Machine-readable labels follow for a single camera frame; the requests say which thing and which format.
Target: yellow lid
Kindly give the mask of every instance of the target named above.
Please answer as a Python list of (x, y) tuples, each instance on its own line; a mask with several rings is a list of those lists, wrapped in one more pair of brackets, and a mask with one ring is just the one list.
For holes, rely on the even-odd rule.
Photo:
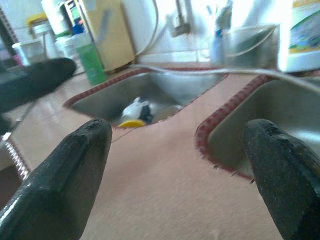
[(44, 12), (42, 12), (42, 13), (38, 13), (28, 17), (26, 19), (26, 24), (29, 28), (31, 28), (33, 23), (41, 22), (45, 20), (48, 20), (47, 15)]

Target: yellow sponge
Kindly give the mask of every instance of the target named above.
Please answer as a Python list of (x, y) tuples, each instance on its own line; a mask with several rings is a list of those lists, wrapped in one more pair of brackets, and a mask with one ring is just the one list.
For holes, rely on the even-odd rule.
[(127, 120), (121, 123), (120, 128), (139, 128), (145, 126), (146, 123), (140, 119)]

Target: sink basin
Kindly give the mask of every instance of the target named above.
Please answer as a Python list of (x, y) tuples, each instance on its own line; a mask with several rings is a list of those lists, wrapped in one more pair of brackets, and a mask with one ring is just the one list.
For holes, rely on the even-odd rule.
[(320, 155), (319, 103), (316, 93), (259, 76), (198, 127), (197, 149), (215, 168), (254, 181), (242, 142), (245, 124), (253, 119), (270, 120)]
[(223, 79), (222, 75), (174, 75), (135, 72), (81, 93), (65, 103), (80, 113), (121, 123), (123, 110), (135, 98), (149, 101), (153, 122), (166, 119)]

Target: red sink edge trim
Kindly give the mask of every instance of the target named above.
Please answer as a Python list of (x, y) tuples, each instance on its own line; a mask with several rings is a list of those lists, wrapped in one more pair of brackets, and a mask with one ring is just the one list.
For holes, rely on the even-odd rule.
[[(174, 71), (206, 71), (206, 70), (214, 70), (216, 68), (214, 67), (170, 67), (170, 68), (166, 68), (168, 70), (174, 70)], [(153, 70), (150, 70), (148, 68), (139, 68), (139, 69), (134, 69), (130, 72), (124, 73), (120, 76), (114, 77), (110, 80), (107, 80), (106, 82), (97, 85), (87, 91), (84, 91), (80, 94), (77, 94), (73, 97), (71, 97), (69, 100), (67, 100), (63, 106), (65, 108), (70, 108), (75, 102), (79, 101), (80, 99), (86, 98), (92, 94), (95, 94), (98, 91), (101, 91), (102, 89), (105, 89), (107, 87), (110, 87), (113, 84), (116, 84), (122, 80), (125, 80), (129, 77), (138, 75), (138, 74), (144, 74), (144, 73), (150, 73), (150, 72), (154, 72)]]
[(266, 75), (260, 75), (249, 82), (242, 90), (230, 98), (224, 105), (205, 119), (195, 132), (195, 147), (200, 152), (201, 158), (212, 162), (214, 168), (227, 171), (231, 176), (238, 176), (246, 180), (254, 182), (254, 178), (243, 173), (237, 172), (234, 168), (223, 166), (217, 159), (212, 157), (208, 145), (208, 137), (210, 133), (236, 108), (238, 107), (253, 91), (261, 85), (271, 81), (272, 79)]

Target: stainless steel sink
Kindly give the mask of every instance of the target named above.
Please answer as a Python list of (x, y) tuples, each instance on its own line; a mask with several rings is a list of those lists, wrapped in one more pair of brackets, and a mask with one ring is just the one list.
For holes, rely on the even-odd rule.
[(223, 79), (222, 75), (141, 73), (107, 86), (74, 102), (70, 107), (117, 126), (122, 111), (135, 98), (150, 102), (153, 123), (166, 119)]
[[(319, 80), (312, 82), (320, 85)], [(320, 155), (320, 95), (273, 80), (257, 88), (208, 135), (206, 144), (215, 163), (248, 179), (254, 177), (242, 142), (243, 128), (253, 119), (274, 122)]]

